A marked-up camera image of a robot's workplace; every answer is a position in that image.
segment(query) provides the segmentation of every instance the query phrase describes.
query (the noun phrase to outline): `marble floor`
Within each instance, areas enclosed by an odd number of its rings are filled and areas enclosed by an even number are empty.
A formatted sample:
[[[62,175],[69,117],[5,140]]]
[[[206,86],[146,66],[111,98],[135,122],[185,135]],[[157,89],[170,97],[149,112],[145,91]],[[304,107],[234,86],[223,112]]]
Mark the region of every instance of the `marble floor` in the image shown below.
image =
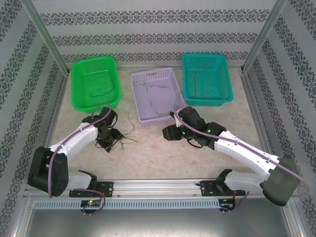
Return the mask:
[[[119,71],[122,98],[114,109],[118,114],[115,125],[122,133],[131,133],[137,143],[120,144],[107,153],[95,148],[95,142],[84,147],[69,163],[70,170],[85,170],[97,175],[98,179],[186,179],[216,178],[223,169],[240,172],[251,170],[232,157],[209,148],[191,147],[186,140],[166,141],[162,129],[172,123],[142,127],[138,120],[136,105],[131,89],[130,74],[136,71]],[[174,70],[179,87],[183,90],[182,70]],[[217,122],[245,142],[260,148],[259,139],[250,109],[241,84],[238,69],[230,69],[234,100],[221,107],[194,107],[206,122]],[[54,131],[55,144],[74,131],[88,114],[76,111],[71,102],[71,83],[68,80],[62,107]]]

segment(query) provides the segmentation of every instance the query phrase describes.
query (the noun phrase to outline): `plastic basket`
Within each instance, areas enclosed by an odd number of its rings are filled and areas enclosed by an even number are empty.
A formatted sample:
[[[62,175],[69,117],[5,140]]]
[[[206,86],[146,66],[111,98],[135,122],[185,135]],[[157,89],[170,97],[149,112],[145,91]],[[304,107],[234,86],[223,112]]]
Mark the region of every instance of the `plastic basket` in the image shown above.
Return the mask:
[[[226,58],[193,53],[182,57],[184,98],[188,105],[221,106],[233,100]]]
[[[91,113],[105,102],[115,108],[121,99],[121,90],[114,58],[101,56],[77,61],[71,68],[71,91],[76,110]]]
[[[169,113],[175,105],[185,107],[172,68],[132,73],[130,76],[138,118],[143,126],[174,121],[170,115],[160,116],[156,112]]]

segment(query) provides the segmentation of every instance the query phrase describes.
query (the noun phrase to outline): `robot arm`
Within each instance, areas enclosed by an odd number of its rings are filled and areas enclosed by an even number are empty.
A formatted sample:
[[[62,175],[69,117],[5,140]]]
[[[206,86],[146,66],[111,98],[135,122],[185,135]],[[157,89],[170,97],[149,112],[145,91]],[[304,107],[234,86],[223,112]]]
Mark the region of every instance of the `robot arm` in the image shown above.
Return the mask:
[[[225,192],[225,190],[230,189],[245,190],[252,193],[263,193],[263,195],[274,204],[279,206],[286,205],[300,181],[281,168],[276,167],[274,164],[262,159],[257,154],[249,151],[243,146],[238,145],[238,143],[244,144],[264,155],[267,157],[267,160],[273,160],[291,171],[298,173],[293,159],[287,156],[279,158],[278,156],[268,154],[240,140],[231,132],[227,131],[226,128],[217,123],[205,123],[205,121],[192,107],[182,109],[179,112],[179,116],[186,124],[198,131],[209,133],[218,137],[228,138],[236,141],[236,143],[206,137],[195,133],[182,125],[177,118],[176,125],[171,125],[163,129],[163,136],[166,140],[171,141],[187,139],[190,145],[197,147],[190,142],[191,140],[195,140],[200,144],[200,147],[198,148],[206,146],[213,150],[228,154],[246,164],[256,172],[255,174],[239,173],[232,171],[231,169],[225,169],[217,178],[216,187],[218,190]]]
[[[72,158],[88,143],[97,140],[97,143],[108,153],[112,146],[123,138],[123,135],[113,126],[113,120],[118,119],[117,113],[113,110],[102,121],[87,127],[87,125],[99,120],[107,112],[108,108],[103,108],[97,116],[88,116],[82,120],[80,126],[62,141],[50,146],[49,148],[39,147],[35,150],[33,161],[28,178],[29,185],[48,192],[48,167],[54,151],[65,141],[57,152],[52,167],[52,195],[59,196],[65,190],[71,189],[93,189],[96,185],[96,176],[84,171],[68,172],[68,164]]]

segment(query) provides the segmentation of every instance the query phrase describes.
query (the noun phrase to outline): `striped wall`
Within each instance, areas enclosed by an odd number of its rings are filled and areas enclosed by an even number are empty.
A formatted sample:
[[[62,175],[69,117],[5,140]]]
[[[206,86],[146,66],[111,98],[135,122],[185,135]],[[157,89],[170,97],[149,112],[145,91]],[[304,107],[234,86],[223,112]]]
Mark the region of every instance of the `striped wall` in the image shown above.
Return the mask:
[[[289,0],[247,72],[273,152],[292,157],[311,186],[296,200],[308,236],[316,236],[315,16],[316,0]]]
[[[35,0],[68,64],[111,55],[119,67],[181,66],[186,52],[242,66],[276,0]]]
[[[18,0],[0,0],[0,237],[21,200],[34,148],[43,145],[64,75]]]

